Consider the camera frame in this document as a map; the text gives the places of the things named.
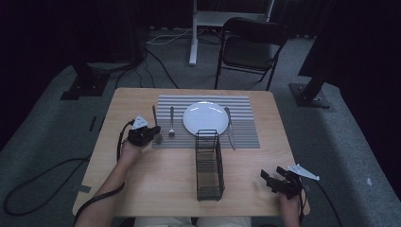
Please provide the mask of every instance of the person's leg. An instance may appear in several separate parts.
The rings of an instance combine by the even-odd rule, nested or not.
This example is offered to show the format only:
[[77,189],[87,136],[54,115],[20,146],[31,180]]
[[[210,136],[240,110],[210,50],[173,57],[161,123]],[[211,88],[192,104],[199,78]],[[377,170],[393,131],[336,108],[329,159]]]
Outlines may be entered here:
[[192,226],[190,217],[183,218],[154,218],[138,217],[135,219],[135,227],[162,227],[162,226]]
[[251,227],[251,217],[201,217],[198,227]]

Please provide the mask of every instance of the black wire rack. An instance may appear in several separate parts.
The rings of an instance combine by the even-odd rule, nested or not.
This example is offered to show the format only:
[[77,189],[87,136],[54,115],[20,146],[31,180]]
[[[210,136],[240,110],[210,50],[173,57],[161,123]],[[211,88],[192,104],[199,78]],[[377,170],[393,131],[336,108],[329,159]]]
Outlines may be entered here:
[[219,201],[224,191],[221,147],[216,130],[196,134],[198,201]]

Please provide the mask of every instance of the chair backrest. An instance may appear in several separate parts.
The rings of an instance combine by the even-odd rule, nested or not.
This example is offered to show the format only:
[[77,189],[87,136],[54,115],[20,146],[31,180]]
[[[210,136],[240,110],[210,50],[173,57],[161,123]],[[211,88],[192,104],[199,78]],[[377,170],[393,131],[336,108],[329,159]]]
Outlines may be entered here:
[[283,25],[254,21],[242,17],[229,19],[223,26],[223,35],[225,31],[230,31],[235,35],[255,43],[283,46],[288,39],[288,30]]

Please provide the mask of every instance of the striped placemat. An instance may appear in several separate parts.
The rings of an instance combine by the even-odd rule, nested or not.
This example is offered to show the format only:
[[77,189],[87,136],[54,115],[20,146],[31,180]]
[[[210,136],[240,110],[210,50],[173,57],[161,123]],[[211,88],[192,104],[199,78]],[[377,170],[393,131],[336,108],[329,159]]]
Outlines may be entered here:
[[[195,148],[195,135],[183,124],[183,113],[190,105],[208,101],[230,109],[236,148],[260,148],[250,100],[247,96],[171,96],[160,95],[156,111],[163,143],[154,148]],[[174,107],[175,136],[169,137],[170,107]],[[219,136],[222,148],[230,148],[227,130]]]

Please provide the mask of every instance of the silverware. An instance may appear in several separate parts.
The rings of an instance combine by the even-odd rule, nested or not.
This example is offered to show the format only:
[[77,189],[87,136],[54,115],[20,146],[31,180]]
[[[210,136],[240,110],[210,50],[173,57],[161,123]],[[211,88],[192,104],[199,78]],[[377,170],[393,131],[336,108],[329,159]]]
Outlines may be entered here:
[[224,110],[226,111],[228,115],[228,138],[230,139],[230,144],[233,150],[235,150],[235,139],[234,139],[234,133],[233,133],[233,126],[231,122],[231,115],[230,115],[230,109],[228,107],[225,107]]
[[174,107],[170,108],[170,131],[168,131],[168,136],[173,137],[175,135],[175,131],[173,129],[173,121],[174,121]]
[[[151,109],[153,110],[154,124],[157,126],[156,108],[153,105]],[[154,135],[154,142],[156,144],[161,144],[162,141],[163,141],[163,136],[161,133],[157,133]]]

